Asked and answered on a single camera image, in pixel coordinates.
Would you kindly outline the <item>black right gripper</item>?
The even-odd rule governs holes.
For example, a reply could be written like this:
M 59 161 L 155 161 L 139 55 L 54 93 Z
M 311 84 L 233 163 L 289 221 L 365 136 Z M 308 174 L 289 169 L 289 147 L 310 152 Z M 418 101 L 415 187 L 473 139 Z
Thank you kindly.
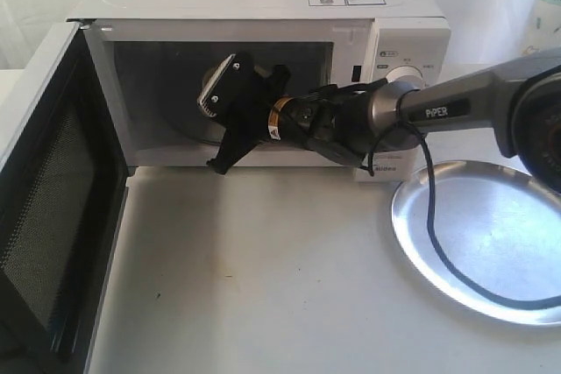
M 307 134 L 285 109 L 291 73 L 284 65 L 261 74 L 249 53 L 233 53 L 211 75 L 197 99 L 201 112 L 224 127 L 217 155 L 208 161 L 225 175 L 263 143 L 281 142 L 305 150 Z

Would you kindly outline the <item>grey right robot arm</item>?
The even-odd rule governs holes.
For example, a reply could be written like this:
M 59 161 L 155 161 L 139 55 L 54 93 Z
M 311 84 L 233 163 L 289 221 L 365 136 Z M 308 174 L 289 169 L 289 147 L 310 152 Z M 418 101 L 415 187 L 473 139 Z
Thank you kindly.
M 204 83 L 201 113 L 224 129 L 209 166 L 227 173 L 264 143 L 287 144 L 372 171 L 377 152 L 409 150 L 432 132 L 490 128 L 504 157 L 560 188 L 558 48 L 417 88 L 386 78 L 288 95 L 282 65 L 260 74 L 247 52 L 227 56 Z

